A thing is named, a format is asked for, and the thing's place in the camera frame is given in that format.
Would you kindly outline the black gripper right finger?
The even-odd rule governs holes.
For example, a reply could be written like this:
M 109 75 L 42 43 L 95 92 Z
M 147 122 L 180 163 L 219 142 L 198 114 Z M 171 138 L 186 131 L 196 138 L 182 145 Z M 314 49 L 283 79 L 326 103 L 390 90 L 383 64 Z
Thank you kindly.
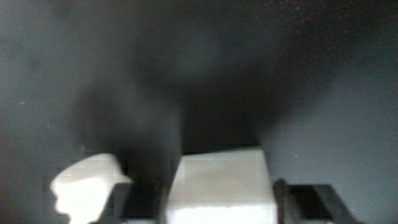
M 330 184 L 274 182 L 278 224 L 351 224 L 351 210 Z

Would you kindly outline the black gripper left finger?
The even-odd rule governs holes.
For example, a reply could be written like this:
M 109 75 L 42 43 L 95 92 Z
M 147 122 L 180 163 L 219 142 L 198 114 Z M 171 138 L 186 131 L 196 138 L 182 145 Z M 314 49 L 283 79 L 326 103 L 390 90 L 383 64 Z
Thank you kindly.
M 109 198 L 106 224 L 159 224 L 154 183 L 118 184 Z

